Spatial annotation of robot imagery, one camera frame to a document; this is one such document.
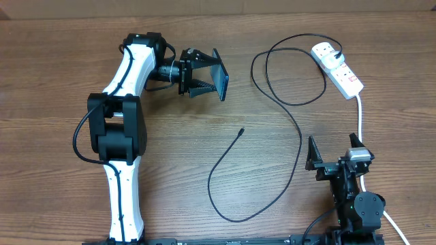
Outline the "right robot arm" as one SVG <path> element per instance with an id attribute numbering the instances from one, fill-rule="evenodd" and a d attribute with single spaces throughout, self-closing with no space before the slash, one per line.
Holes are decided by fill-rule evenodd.
<path id="1" fill-rule="evenodd" d="M 355 133 L 349 135 L 351 147 L 336 162 L 325 162 L 313 137 L 309 147 L 305 169 L 315 170 L 317 181 L 327 180 L 334 199 L 334 207 L 316 218 L 302 235 L 306 244 L 383 244 L 381 235 L 375 232 L 381 228 L 381 218 L 386 206 L 385 199 L 376 193 L 362 191 L 357 178 L 369 172 L 369 165 L 375 158 Z M 310 230 L 329 214 L 336 212 L 338 225 L 329 227 L 321 235 L 308 237 Z"/>

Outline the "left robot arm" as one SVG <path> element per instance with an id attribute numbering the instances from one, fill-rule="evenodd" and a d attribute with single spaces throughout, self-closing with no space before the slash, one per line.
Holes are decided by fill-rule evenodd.
<path id="1" fill-rule="evenodd" d="M 121 45 L 123 60 L 111 83 L 87 100 L 91 147 L 108 180 L 111 227 L 106 244 L 144 244 L 139 168 L 147 132 L 141 94 L 149 80 L 178 85 L 181 95 L 217 92 L 225 99 L 229 75 L 216 49 L 210 55 L 188 48 L 166 57 L 172 46 L 161 33 L 130 33 Z"/>

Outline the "blue Samsung smartphone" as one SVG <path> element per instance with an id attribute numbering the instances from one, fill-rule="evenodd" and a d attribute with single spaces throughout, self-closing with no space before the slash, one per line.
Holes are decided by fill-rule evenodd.
<path id="1" fill-rule="evenodd" d="M 221 101 L 225 101 L 229 82 L 229 74 L 216 48 L 213 49 L 212 57 L 217 59 L 218 64 L 211 66 L 211 77 L 215 88 L 217 89 L 219 99 Z"/>

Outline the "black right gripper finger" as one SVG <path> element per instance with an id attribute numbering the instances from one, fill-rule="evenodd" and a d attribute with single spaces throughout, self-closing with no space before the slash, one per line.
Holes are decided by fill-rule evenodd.
<path id="1" fill-rule="evenodd" d="M 321 154 L 317 148 L 313 136 L 311 135 L 309 136 L 309 141 L 308 141 L 308 153 L 307 153 L 305 169 L 308 171 L 316 170 L 320 168 L 322 164 L 323 164 L 323 160 Z"/>
<path id="2" fill-rule="evenodd" d="M 364 147 L 364 144 L 361 142 L 361 140 L 358 138 L 358 136 L 355 133 L 351 133 L 349 135 L 350 143 L 352 148 L 362 148 Z"/>

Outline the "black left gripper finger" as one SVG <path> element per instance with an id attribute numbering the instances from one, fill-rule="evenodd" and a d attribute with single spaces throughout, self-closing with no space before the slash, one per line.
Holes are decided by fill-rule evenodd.
<path id="1" fill-rule="evenodd" d="M 209 56 L 196 49 L 192 51 L 190 60 L 192 69 L 210 67 L 218 64 L 218 58 Z"/>
<path id="2" fill-rule="evenodd" d="M 187 91 L 189 93 L 189 97 L 194 98 L 205 93 L 215 92 L 217 91 L 217 88 L 215 85 L 209 84 L 202 80 L 192 79 L 189 83 Z"/>

